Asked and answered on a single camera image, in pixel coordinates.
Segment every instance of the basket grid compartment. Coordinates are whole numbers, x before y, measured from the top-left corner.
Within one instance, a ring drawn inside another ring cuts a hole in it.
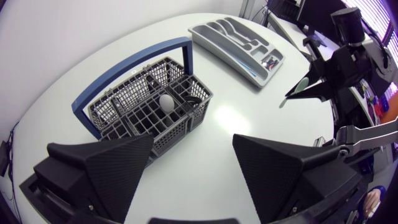
[[[174,101],[170,113],[159,104],[164,94]],[[196,76],[186,75],[181,65],[166,57],[107,91],[89,105],[89,114],[101,132],[101,141],[152,134],[150,164],[203,121],[212,95]],[[201,102],[189,103],[186,96]]]

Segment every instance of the blue handle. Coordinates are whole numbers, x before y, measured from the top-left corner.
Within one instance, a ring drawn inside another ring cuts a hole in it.
[[[90,121],[87,115],[83,112],[83,108],[106,86],[117,79],[128,70],[134,68],[146,60],[151,59],[157,55],[168,52],[169,50],[182,47],[184,59],[184,71],[188,75],[193,74],[193,56],[192,56],[192,41],[188,37],[179,37],[176,39],[166,40],[159,44],[155,44],[138,53],[124,59],[117,65],[110,68],[102,76],[98,77],[90,86],[88,86],[72,103],[72,111],[80,122],[97,138],[101,138],[101,134],[94,124]]]

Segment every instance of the gray cutlery tray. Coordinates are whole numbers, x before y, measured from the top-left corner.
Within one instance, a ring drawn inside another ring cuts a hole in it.
[[[188,29],[192,40],[263,88],[285,57],[268,41],[240,22],[225,17]],[[271,69],[266,62],[277,60]]]

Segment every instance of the office desk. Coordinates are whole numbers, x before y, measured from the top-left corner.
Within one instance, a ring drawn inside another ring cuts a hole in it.
[[[135,31],[95,52],[64,74],[30,107],[14,137],[14,181],[22,221],[44,220],[23,196],[19,185],[33,166],[48,156],[46,145],[81,144],[96,139],[72,113],[71,103],[97,77],[126,57],[164,40],[187,36],[188,28],[226,15],[190,14]],[[214,93],[204,122],[143,173],[126,223],[151,217],[209,220],[235,217],[259,223],[248,187],[232,147],[234,133],[312,146],[320,136],[333,137],[330,104],[284,95],[307,73],[309,63],[286,40],[259,24],[235,17],[286,56],[279,71],[258,89],[220,59],[193,46],[193,71]],[[161,55],[143,63],[155,62]],[[182,63],[181,50],[167,53]],[[120,82],[131,74],[118,78]]]

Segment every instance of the egg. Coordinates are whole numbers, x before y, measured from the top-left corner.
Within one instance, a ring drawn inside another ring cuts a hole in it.
[[[169,113],[174,110],[174,100],[171,96],[164,94],[160,96],[159,105],[162,110],[166,113]]]

